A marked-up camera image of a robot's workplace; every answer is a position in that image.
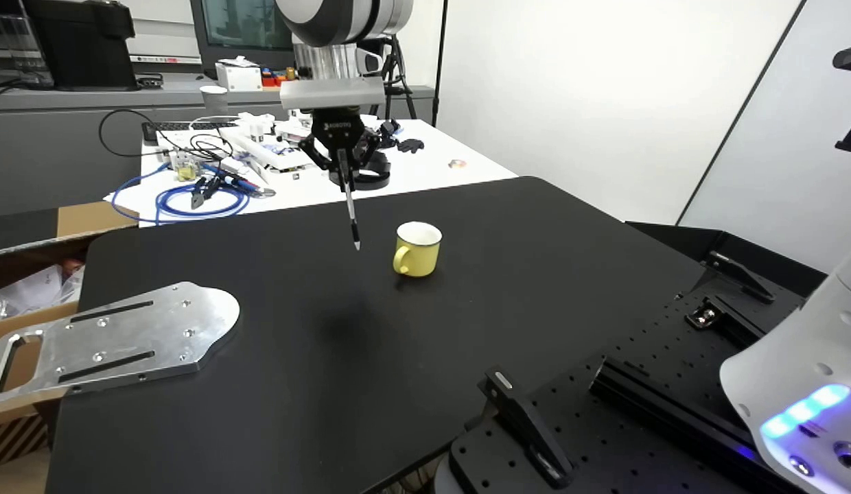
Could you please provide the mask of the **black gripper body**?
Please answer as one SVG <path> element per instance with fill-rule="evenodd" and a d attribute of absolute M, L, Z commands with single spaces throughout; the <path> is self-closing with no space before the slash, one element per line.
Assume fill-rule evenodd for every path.
<path fill-rule="evenodd" d="M 298 147 L 320 166 L 335 172 L 335 151 L 346 147 L 346 176 L 349 166 L 349 151 L 360 147 L 363 163 L 376 151 L 376 135 L 364 129 L 360 111 L 353 107 L 332 107 L 332 110 L 313 110 L 310 111 L 310 135 L 298 139 Z"/>

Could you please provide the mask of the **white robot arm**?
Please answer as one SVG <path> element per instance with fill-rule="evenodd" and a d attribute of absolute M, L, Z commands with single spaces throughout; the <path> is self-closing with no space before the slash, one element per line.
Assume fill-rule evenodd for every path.
<path fill-rule="evenodd" d="M 360 65 L 363 40 L 394 36 L 412 15 L 413 0 L 275 0 L 290 30 L 298 80 L 280 85 L 280 103 L 313 118 L 302 151 L 342 188 L 380 187 L 369 176 L 379 162 L 379 137 L 360 110 L 383 98 L 379 73 Z"/>

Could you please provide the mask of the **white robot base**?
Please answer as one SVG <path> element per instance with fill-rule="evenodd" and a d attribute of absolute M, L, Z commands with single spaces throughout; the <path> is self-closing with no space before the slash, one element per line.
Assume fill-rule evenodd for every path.
<path fill-rule="evenodd" d="M 761 340 L 718 364 L 761 458 L 807 494 L 851 494 L 851 253 Z"/>

